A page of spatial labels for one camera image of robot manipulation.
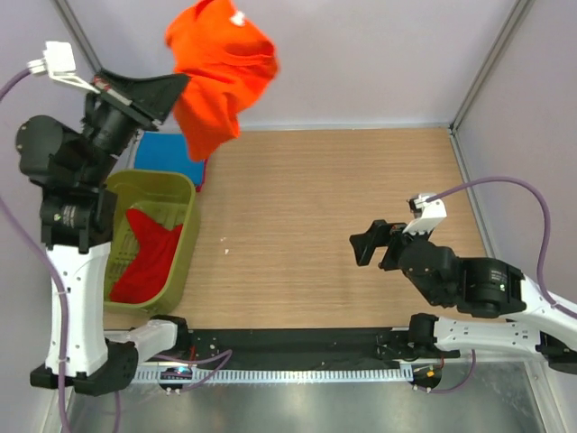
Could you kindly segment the orange t shirt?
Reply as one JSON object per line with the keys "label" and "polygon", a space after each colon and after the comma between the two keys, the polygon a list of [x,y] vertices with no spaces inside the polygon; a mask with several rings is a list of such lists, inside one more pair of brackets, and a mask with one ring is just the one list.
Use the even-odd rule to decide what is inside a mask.
{"label": "orange t shirt", "polygon": [[173,115],[192,161],[204,161],[240,135],[239,114],[279,73],[277,50],[231,1],[199,1],[165,33],[174,71],[189,82]]}

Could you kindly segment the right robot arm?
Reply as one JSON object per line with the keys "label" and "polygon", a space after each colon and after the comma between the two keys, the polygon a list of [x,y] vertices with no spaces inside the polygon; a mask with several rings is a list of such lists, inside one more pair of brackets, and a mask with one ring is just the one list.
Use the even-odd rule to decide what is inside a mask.
{"label": "right robot arm", "polygon": [[433,307],[456,309],[472,321],[419,313],[411,317],[406,355],[426,357],[461,351],[541,355],[561,373],[576,372],[576,322],[557,311],[537,284],[518,268],[488,257],[460,257],[431,242],[435,226],[375,220],[351,235],[355,261],[370,263],[376,249],[386,253],[379,267],[400,271]]}

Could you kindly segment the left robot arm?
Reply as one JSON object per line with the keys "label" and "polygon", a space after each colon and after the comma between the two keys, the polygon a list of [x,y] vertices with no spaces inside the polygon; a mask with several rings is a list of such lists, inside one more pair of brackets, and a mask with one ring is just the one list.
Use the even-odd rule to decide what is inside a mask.
{"label": "left robot arm", "polygon": [[52,282],[50,347],[32,386],[100,396],[125,389],[142,362],[189,354],[183,318],[156,315],[115,340],[103,326],[117,203],[106,179],[137,132],[164,123],[187,83],[183,74],[127,78],[101,69],[87,86],[80,131],[47,115],[20,126],[19,169],[42,193],[34,248]]}

